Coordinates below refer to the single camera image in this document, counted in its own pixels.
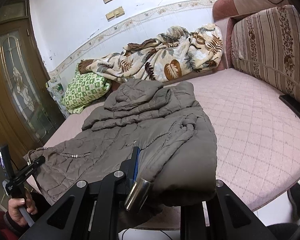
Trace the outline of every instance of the sleeve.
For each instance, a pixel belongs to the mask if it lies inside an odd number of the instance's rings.
[[[16,235],[22,236],[29,228],[29,226],[21,227],[15,221],[12,220],[9,213],[6,212],[3,216],[3,220],[6,223],[7,227]]]

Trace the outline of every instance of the sofa backrest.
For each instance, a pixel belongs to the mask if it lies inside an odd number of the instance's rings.
[[[300,14],[293,5],[260,11],[232,32],[234,68],[300,102]]]
[[[237,20],[264,9],[289,4],[288,0],[218,0],[213,5],[213,19],[215,21],[233,17]]]

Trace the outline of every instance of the metal bolt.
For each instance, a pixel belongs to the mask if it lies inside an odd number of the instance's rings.
[[[77,182],[77,187],[84,187],[85,185],[87,185],[87,183],[84,180],[80,180]]]
[[[114,172],[114,176],[117,177],[117,178],[122,177],[123,174],[124,174],[123,171],[115,171],[115,172]]]
[[[216,186],[217,186],[217,187],[222,187],[222,186],[223,186],[223,181],[220,180],[220,179],[217,179],[217,180],[216,180]]]

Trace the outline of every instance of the glass door panel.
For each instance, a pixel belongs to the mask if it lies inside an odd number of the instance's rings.
[[[19,30],[0,35],[0,60],[12,101],[38,141],[45,144],[55,131],[29,73]]]
[[[0,22],[27,16],[26,0],[7,2],[0,8]]]

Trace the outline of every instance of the human hand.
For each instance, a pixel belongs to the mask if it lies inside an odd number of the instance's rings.
[[[19,226],[25,227],[28,223],[19,211],[19,208],[26,204],[27,212],[35,215],[38,210],[35,206],[35,202],[32,200],[32,196],[26,190],[26,201],[23,198],[11,198],[8,204],[8,213],[13,221]]]

